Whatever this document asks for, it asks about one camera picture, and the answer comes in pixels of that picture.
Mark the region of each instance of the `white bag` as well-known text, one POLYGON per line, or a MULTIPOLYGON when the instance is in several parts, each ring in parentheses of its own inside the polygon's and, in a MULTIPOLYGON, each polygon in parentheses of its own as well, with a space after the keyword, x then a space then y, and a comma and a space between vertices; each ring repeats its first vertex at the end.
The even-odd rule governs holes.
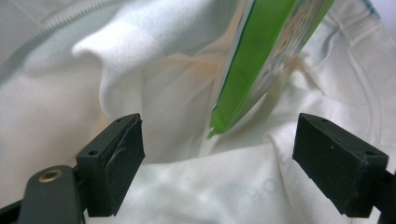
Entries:
POLYGON ((291 159, 299 113, 396 169, 396 45, 365 0, 337 1, 283 76, 207 140, 244 0, 0 2, 0 207, 106 125, 141 113, 147 157, 116 217, 88 223, 376 223, 338 211, 291 159))

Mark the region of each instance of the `green box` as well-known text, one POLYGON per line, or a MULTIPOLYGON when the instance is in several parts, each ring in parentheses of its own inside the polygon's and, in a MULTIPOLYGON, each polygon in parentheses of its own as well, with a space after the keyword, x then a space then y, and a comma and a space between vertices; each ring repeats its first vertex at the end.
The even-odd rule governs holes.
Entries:
POLYGON ((297 57, 334 0, 248 0, 236 31, 210 134, 225 133, 297 57))

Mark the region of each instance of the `metal rivet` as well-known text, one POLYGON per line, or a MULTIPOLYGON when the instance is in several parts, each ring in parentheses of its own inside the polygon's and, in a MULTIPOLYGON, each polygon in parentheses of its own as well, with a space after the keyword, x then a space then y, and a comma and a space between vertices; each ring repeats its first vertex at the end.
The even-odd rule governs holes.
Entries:
POLYGON ((58 179, 63 174, 64 174, 64 172, 62 170, 51 170, 51 171, 48 171, 48 172, 44 173, 43 175, 41 175, 38 178, 38 181, 41 183, 48 183, 48 182, 58 179))

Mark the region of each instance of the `black clamp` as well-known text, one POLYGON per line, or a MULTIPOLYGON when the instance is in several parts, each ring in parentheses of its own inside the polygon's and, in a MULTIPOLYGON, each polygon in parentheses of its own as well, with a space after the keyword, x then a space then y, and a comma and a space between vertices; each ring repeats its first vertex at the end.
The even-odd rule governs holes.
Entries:
POLYGON ((117 119, 77 154, 77 166, 33 175, 22 201, 0 209, 0 223, 80 224, 116 215, 145 158, 138 114, 117 119))
POLYGON ((396 223, 396 177, 389 156, 327 119, 301 114, 293 158, 341 214, 396 223))

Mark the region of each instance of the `wrinkled fabric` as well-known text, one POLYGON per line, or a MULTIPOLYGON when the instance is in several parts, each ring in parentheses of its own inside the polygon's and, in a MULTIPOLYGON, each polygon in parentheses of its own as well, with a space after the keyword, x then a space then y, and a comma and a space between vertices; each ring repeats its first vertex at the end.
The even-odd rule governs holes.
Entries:
POLYGON ((341 216, 291 159, 304 112, 396 169, 396 44, 367 1, 336 1, 291 74, 212 139, 244 0, 36 1, 0 2, 0 207, 36 172, 74 165, 109 122, 140 113, 144 164, 118 214, 88 223, 377 222, 376 209, 341 216))

